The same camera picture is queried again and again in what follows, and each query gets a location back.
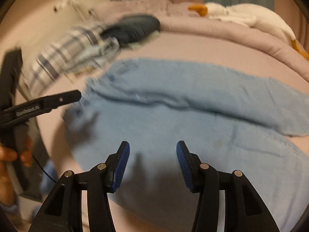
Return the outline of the white goose plush toy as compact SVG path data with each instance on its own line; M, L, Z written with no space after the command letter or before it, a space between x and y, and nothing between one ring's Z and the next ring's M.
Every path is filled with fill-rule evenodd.
M308 52L304 51L297 43L292 28L272 10L250 3L242 3L224 7L219 3L208 2L205 4L192 4L188 10L195 11L201 17L240 24L255 28L270 34L291 46L305 59Z

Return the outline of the lilac rolled comforter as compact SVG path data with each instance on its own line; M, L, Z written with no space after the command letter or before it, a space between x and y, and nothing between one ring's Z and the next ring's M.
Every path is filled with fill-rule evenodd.
M169 0L115 0L94 6L92 13L107 24L124 16L149 14L160 21L162 30L221 38L260 50L308 80L308 59L282 40L255 28L201 17L188 10L192 4L174 4Z

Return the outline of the dark navy folded garment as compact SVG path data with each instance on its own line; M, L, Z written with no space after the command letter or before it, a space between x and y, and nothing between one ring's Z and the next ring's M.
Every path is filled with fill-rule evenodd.
M153 32L160 30L160 21L148 14L122 17L117 23L109 25L100 34L102 40L115 38L121 48L141 42Z

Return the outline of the plaid pillow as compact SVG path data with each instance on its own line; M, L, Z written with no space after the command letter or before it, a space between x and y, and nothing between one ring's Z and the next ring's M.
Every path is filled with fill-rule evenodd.
M105 28L104 23L99 21L73 26L31 57L23 72L23 84L30 97L39 96L57 80L78 53L98 44L99 35Z

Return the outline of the light blue denim pants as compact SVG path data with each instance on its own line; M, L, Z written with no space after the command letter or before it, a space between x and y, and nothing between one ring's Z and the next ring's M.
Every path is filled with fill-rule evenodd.
M167 231L189 231L198 196L177 161L182 140L216 170L241 170L281 231L308 205L308 156L289 136L308 134L308 95L273 78L212 64L127 59L90 78L63 116L83 170L122 141L130 156L112 200Z

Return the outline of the pink bed sheet mattress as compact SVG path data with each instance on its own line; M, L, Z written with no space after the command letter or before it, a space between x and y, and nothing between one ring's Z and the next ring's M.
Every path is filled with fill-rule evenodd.
M123 51L117 57L116 62L127 59L212 64L255 77L273 78L308 95L308 82L284 63L254 48L213 37L163 32L138 50ZM92 78L100 78L108 70L99 70L93 74ZM74 89L81 89L84 92L88 79L84 77L72 84L65 77L59 78L49 88L49 93L60 93ZM63 116L70 106L60 107L37 119L43 143L59 174L66 170L87 171L77 163L66 140ZM308 134L301 137L289 136L289 141L304 153L308 148ZM112 195L109 196L110 205L118 231L167 231L121 207L112 200Z

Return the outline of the light blue crumpled garment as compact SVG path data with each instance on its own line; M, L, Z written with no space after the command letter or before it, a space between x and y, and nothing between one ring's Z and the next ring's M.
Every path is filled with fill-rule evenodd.
M104 68L105 64L114 59L120 51L116 38L107 38L99 44L86 47L79 52L64 68L64 74L75 80L83 74L92 73L97 69Z

